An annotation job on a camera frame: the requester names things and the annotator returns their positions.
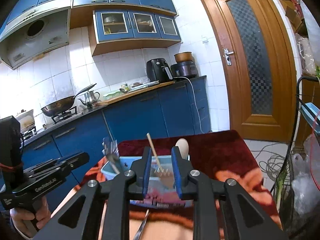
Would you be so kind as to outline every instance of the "metal bolt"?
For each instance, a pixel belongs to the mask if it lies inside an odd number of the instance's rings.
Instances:
[[[97,181],[96,180],[91,179],[91,180],[88,181],[88,186],[89,187],[94,187],[96,185],[97,185]]]
[[[198,171],[198,170],[192,170],[192,171],[190,171],[190,174],[191,174],[191,176],[196,177],[196,176],[199,176],[199,175],[200,175],[200,171]]]
[[[234,186],[237,184],[237,181],[235,179],[227,179],[227,183],[229,186]]]
[[[124,175],[127,177],[133,176],[134,175],[134,171],[133,170],[127,170],[124,172]]]

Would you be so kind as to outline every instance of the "glass cabinet door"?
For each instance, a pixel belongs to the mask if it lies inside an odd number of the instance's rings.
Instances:
[[[127,11],[96,11],[99,41],[133,38]]]
[[[161,38],[153,13],[129,12],[134,36],[137,38]]]
[[[162,38],[180,40],[178,28],[173,18],[158,15],[157,20]]]

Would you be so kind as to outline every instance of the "wooden handle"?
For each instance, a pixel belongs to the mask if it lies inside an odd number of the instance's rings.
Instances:
[[[164,168],[162,168],[161,164],[160,164],[160,161],[158,159],[158,155],[156,153],[156,150],[155,150],[155,147],[153,146],[153,142],[151,140],[151,136],[150,136],[150,133],[147,133],[147,138],[148,138],[148,141],[149,141],[149,144],[150,144],[150,147],[151,147],[151,150],[152,150],[152,153],[153,153],[153,156],[156,158],[156,162],[159,166],[159,169],[161,172],[164,172]]]

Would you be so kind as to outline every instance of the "metal kettle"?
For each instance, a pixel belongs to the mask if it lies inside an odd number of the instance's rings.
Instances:
[[[87,106],[88,108],[91,108],[97,103],[99,98],[100,98],[99,92],[88,91],[84,94],[85,101],[82,101],[81,98],[78,98],[78,99],[81,101],[83,105]]]

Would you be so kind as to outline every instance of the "human hand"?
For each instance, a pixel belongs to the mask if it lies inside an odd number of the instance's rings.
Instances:
[[[50,220],[51,212],[48,208],[47,199],[45,196],[41,198],[42,206],[36,213],[37,228],[41,229],[44,225]],[[10,216],[12,218],[14,226],[23,234],[28,237],[33,237],[31,232],[27,229],[26,225],[24,224],[24,220],[33,220],[35,215],[32,214],[30,211],[25,210],[24,208],[13,208],[10,210]]]

